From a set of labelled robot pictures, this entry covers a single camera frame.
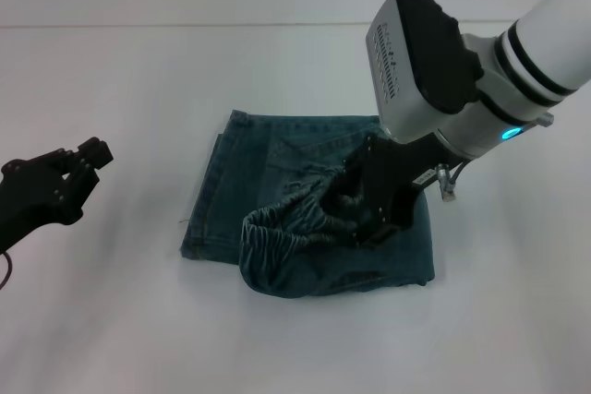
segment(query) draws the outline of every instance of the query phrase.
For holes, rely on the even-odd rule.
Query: black cable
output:
[[[455,170],[455,173],[453,173],[453,176],[450,179],[450,185],[455,185],[455,181],[458,180],[458,176],[468,163],[470,163],[470,161],[463,161],[460,166],[458,166],[458,169]]]
[[[4,252],[2,254],[4,255],[4,257],[6,257],[6,263],[8,264],[8,271],[6,272],[4,280],[2,281],[2,283],[0,283],[0,290],[2,290],[2,288],[5,287],[6,283],[8,282],[8,279],[10,279],[10,274],[12,274],[12,258],[10,258],[10,256],[8,255],[7,252]]]

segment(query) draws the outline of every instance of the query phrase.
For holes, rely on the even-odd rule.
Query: denim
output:
[[[368,218],[343,159],[376,116],[284,117],[234,111],[219,135],[181,246],[183,257],[238,265],[253,290],[285,298],[425,285],[434,278],[427,201],[415,223],[359,245]]]

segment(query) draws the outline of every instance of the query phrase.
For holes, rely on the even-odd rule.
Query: white background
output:
[[[428,190],[425,288],[286,301],[180,257],[232,109],[376,112],[367,25],[326,23],[369,22],[382,1],[0,0],[0,162],[92,136],[115,156],[80,222],[11,249],[0,392],[588,392],[588,87],[466,168],[456,202]],[[440,0],[491,20],[534,1]],[[289,22],[324,25],[172,26]]]

